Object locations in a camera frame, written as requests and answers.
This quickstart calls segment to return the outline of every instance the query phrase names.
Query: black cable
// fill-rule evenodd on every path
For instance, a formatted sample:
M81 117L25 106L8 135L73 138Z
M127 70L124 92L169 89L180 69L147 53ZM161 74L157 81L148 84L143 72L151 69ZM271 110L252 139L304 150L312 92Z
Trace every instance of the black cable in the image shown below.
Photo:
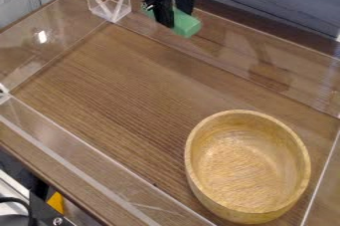
M19 203L19 204L21 204L25 207L27 211L28 211L28 226L35 226L35 219L33 219L33 214L32 214L32 208L29 207L29 205L27 204L25 201L23 201L19 198L1 197L0 198L0 204L1 203Z

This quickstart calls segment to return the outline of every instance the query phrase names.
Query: wooden bowl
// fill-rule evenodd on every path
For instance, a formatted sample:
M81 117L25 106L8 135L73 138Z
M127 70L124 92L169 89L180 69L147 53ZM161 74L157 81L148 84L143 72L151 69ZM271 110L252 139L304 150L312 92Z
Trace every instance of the wooden bowl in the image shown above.
M264 223L287 212L311 177L301 139L273 117L228 111L204 119L185 144L184 163L192 192L219 217Z

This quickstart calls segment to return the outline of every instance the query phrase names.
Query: green block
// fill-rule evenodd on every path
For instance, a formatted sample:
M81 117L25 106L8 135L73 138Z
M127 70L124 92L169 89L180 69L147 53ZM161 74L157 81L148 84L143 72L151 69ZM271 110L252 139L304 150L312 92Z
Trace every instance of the green block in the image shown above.
M153 10L151 11L145 10L145 13L151 18L155 19ZM181 12L177 8L173 8L173 18L175 27L172 28L172 30L175 31L176 34L185 38L189 38L199 32L201 28L200 21L191 15L187 15L184 12Z

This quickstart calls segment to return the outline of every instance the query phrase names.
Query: wooden table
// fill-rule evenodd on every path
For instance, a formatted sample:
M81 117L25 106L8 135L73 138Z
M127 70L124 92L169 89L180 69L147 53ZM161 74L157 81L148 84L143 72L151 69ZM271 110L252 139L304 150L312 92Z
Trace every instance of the wooden table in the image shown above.
M273 115L305 142L312 180L293 209L265 225L300 225L339 133L340 64L225 19L196 15L204 28L189 41L160 26L153 33L139 29L148 22L139 13L120 25L105 23L12 94L216 225L233 224L204 209L188 189L185 138L213 113L245 109ZM1 146L104 224L145 225L4 124L0 137ZM60 137L48 138L57 145ZM81 159L96 179L99 166L107 168L103 159ZM108 172L108 185L117 180ZM340 197L325 197L316 198L308 225L339 222Z

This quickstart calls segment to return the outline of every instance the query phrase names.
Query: bowl rim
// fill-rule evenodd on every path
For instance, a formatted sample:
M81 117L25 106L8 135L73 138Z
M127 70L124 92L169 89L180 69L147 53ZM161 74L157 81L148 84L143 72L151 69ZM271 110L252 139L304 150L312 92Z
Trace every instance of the bowl rim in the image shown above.
M288 197L288 199L281 202L279 205L275 205L272 208L265 209L265 208L247 208L239 205L233 205L229 204L227 202L220 202L216 201L209 195L208 193L204 191L203 185L200 184L200 181L197 180L197 177L195 175L195 171L192 169L191 166L191 146L192 146L192 141L196 135L196 132L200 130L200 128L213 119L216 119L217 117L227 115L227 114L252 114L256 116L260 116L265 119L269 119L271 121L273 121L280 127L283 127L284 130L288 131L288 133L292 135L293 140L299 146L299 149L303 153L303 161L304 161L304 165L305 165L305 170L301 176L301 183L299 185L299 187L296 188L295 192L292 193L292 195ZM303 140L300 139L299 135L295 133L295 131L291 129L291 127L288 127L288 125L285 125L279 119L276 119L273 116L265 114L265 113L260 113L256 111L247 111L247 110L231 110L231 111L224 111L220 113L216 113L213 115L211 115L209 117L207 117L205 119L203 119L200 121L200 123L195 126L195 128L192 129L188 138L187 138L187 142L185 142L185 148L184 148L184 166L185 166L185 174L187 174L187 178L191 179L195 187L197 188L199 192L217 205L220 205L221 207L241 212L241 213L251 213L251 214L263 214L263 213L271 213L271 212L276 212L287 207L289 207L291 205L293 205L296 203L296 201L299 200L303 192L307 189L308 183L309 183L309 179L311 179L311 157L309 157L309 153L307 150L307 147L304 145Z

